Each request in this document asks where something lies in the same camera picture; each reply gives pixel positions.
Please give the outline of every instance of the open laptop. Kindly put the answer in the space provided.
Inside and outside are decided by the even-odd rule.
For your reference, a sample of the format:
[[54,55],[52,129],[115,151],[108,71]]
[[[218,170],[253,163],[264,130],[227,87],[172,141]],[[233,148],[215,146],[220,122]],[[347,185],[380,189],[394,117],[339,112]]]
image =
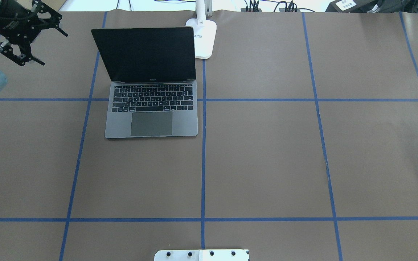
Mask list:
[[198,134],[193,28],[91,33],[112,81],[106,138]]

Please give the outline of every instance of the white bracket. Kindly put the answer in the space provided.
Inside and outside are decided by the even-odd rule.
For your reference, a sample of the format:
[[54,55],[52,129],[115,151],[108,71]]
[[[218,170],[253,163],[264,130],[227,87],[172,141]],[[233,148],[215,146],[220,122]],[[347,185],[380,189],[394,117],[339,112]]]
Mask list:
[[249,250],[160,250],[154,255],[154,261],[249,261]]

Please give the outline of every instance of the white label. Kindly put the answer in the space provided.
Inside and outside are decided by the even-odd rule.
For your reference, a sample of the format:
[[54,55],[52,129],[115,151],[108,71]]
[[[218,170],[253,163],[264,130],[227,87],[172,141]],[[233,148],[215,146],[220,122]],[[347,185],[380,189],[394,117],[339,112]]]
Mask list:
[[353,0],[342,0],[340,2],[336,2],[336,6],[338,6],[342,11],[349,9],[351,7],[356,6]]

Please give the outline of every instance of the keyboard key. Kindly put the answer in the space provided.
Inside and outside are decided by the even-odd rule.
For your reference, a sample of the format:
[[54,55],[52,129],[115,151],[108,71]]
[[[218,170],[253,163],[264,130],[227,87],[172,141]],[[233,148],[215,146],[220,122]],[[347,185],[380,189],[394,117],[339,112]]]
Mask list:
[[136,111],[163,111],[163,106],[137,107]]

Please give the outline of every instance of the laptop screen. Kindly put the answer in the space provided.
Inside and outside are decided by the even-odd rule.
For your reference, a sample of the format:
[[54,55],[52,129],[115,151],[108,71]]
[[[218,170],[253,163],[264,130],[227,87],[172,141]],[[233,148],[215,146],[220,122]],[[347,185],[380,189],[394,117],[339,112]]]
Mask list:
[[193,28],[93,29],[111,81],[196,79]]

